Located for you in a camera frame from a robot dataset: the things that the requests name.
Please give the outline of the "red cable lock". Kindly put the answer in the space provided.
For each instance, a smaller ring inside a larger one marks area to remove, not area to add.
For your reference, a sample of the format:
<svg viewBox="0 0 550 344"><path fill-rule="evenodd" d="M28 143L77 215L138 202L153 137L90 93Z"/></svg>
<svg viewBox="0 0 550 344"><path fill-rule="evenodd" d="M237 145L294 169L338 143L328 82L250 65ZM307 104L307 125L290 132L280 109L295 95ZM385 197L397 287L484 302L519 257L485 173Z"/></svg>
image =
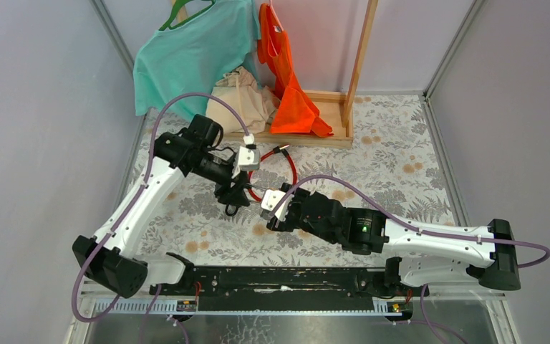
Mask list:
<svg viewBox="0 0 550 344"><path fill-rule="evenodd" d="M282 154L286 158L286 160L288 161L288 164L289 164L289 167L290 167L291 173L292 173L292 183L295 184L299 181L299 177L298 177L296 166L294 164L294 160L292 159L292 157L290 156L290 154L287 150L288 147L289 147L289 144L276 146L273 149L271 149L268 153L264 154L260 158L260 161L262 162L262 161L266 160L267 158L269 158L273 155L276 155L276 154ZM254 173L254 171L250 171L248 173L249 183L251 182L251 177L252 177L253 173ZM254 186L250 183L249 187L248 187L249 196L254 201L260 203L262 201L262 198L260 196L258 196L257 193L254 192L253 188L254 188Z"/></svg>

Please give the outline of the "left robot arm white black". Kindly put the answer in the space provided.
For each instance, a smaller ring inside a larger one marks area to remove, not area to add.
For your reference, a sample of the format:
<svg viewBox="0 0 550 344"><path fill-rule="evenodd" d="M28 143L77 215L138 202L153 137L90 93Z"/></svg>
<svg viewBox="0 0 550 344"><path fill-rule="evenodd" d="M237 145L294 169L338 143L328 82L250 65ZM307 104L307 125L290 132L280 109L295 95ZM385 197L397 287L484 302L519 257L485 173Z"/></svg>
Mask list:
<svg viewBox="0 0 550 344"><path fill-rule="evenodd" d="M142 258L136 252L158 207L191 173L215 184L214 196L225 205L226 215L250 204L247 173L234 174L233 156L223 160L213 154L222 134L218 123L197 115L179 133L156 139L151 165L115 213L91 237L79 236L72 245L88 279L124 298L148 285L166 284L178 295L191 290L194 277L183 258Z"/></svg>

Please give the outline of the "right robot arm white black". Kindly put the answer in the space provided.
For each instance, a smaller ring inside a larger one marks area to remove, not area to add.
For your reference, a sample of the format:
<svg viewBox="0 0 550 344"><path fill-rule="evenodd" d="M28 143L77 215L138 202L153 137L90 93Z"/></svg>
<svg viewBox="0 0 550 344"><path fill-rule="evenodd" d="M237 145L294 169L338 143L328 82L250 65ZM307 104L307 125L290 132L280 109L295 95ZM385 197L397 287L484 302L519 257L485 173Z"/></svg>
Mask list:
<svg viewBox="0 0 550 344"><path fill-rule="evenodd" d="M486 226L444 226L350 208L322 193L289 184L267 190L261 200L272 231L299 229L358 255L384 254L382 286L391 295L429 283L477 283L492 290L521 288L513 232L508 221Z"/></svg>

